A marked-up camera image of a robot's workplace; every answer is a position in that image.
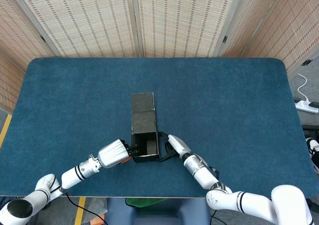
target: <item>green cloth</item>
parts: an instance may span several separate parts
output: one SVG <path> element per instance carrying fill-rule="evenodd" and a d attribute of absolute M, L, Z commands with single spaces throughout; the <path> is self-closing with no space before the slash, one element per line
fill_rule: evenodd
<path fill-rule="evenodd" d="M 166 199 L 126 198 L 125 202 L 131 207 L 145 208 L 165 200 Z"/>

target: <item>yellow floor tape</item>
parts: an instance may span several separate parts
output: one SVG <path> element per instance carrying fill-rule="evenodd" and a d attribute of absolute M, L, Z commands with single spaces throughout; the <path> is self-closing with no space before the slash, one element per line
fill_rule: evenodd
<path fill-rule="evenodd" d="M 81 206 L 81 207 L 84 207 L 84 205 L 85 205 L 85 197 L 80 197 L 78 205 Z M 76 212 L 74 225 L 81 225 L 82 217 L 83 217 L 83 209 L 78 208 L 78 211 Z"/>
<path fill-rule="evenodd" d="M 1 134 L 0 134 L 0 148 L 1 148 L 2 143 L 4 141 L 4 137 L 5 137 L 6 131 L 9 128 L 9 124 L 10 124 L 11 118 L 12 118 L 12 116 L 10 114 L 8 114 L 8 116 L 6 117 L 6 120 L 4 122 L 4 125 L 2 127 L 2 131 L 1 131 Z"/>

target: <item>blue chair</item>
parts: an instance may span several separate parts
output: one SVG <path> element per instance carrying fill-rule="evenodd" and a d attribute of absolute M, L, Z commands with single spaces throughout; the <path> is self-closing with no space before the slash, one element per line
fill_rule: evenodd
<path fill-rule="evenodd" d="M 106 221 L 119 225 L 207 225 L 209 207 L 203 199 L 168 199 L 145 208 L 125 204 L 125 198 L 108 198 Z"/>

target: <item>black cable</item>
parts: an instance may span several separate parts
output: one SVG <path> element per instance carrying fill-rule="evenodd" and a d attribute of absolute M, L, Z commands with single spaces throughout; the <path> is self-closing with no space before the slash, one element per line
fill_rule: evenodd
<path fill-rule="evenodd" d="M 219 171 L 210 165 L 208 167 L 216 174 L 216 179 L 219 180 Z"/>
<path fill-rule="evenodd" d="M 227 225 L 227 223 L 225 223 L 222 219 L 219 219 L 219 218 L 217 218 L 217 217 L 214 217 L 214 218 L 215 218 L 216 220 L 219 220 L 221 223 Z"/>
<path fill-rule="evenodd" d="M 167 155 L 162 157 L 162 158 L 159 158 L 157 160 L 158 162 L 164 162 L 164 161 L 167 161 L 173 157 L 178 156 L 178 153 L 176 152 L 176 150 L 174 150 L 174 148 L 172 147 L 172 145 L 169 142 L 165 143 L 165 150 L 167 152 Z"/>
<path fill-rule="evenodd" d="M 215 216 L 216 212 L 217 212 L 217 210 L 215 210 L 215 212 L 214 212 L 213 215 L 211 216 L 209 225 L 211 225 L 211 221 L 213 220 L 213 217 Z"/>
<path fill-rule="evenodd" d="M 158 137 L 163 137 L 164 139 L 167 139 L 168 140 L 168 134 L 162 132 L 162 131 L 159 131 L 158 132 Z"/>
<path fill-rule="evenodd" d="M 87 212 L 89 212 L 89 213 L 91 213 L 91 214 L 94 214 L 95 216 L 99 217 L 106 225 L 109 225 L 109 224 L 108 224 L 103 218 L 101 218 L 98 214 L 96 214 L 96 213 L 94 213 L 94 212 L 91 212 L 90 210 L 87 210 L 86 208 L 81 207 L 81 206 L 75 204 L 75 203 L 70 199 L 68 193 L 65 193 L 65 194 L 66 194 L 66 196 L 68 197 L 68 199 L 69 199 L 69 201 L 70 201 L 71 204 L 73 204 L 74 206 L 77 206 L 78 208 L 81 208 L 81 209 L 83 209 L 83 210 L 85 210 L 85 211 L 87 211 Z"/>

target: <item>power plug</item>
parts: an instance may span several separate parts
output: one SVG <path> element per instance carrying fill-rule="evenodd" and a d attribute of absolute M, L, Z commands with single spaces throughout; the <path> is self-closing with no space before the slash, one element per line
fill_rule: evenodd
<path fill-rule="evenodd" d="M 309 106 L 310 103 L 306 102 L 306 101 L 299 101 L 297 103 L 295 103 L 296 105 L 296 108 L 298 110 L 301 110 L 301 111 L 305 111 L 305 112 L 310 112 L 310 113 L 319 113 L 319 109 L 318 108 L 315 108 L 315 107 L 311 107 Z"/>

